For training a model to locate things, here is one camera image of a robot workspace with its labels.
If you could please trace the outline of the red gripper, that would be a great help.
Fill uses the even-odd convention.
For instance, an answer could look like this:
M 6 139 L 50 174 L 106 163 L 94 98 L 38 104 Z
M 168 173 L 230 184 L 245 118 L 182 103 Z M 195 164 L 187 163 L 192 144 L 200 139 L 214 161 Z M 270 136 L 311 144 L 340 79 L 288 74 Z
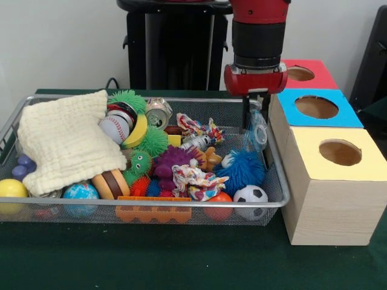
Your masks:
M 247 129 L 250 122 L 250 97 L 249 93 L 261 93 L 261 114 L 268 119 L 271 94 L 284 90 L 287 83 L 288 71 L 286 64 L 281 62 L 274 69 L 244 69 L 236 65 L 226 65 L 224 70 L 224 83 L 227 91 L 232 96 L 242 97 L 242 126 Z

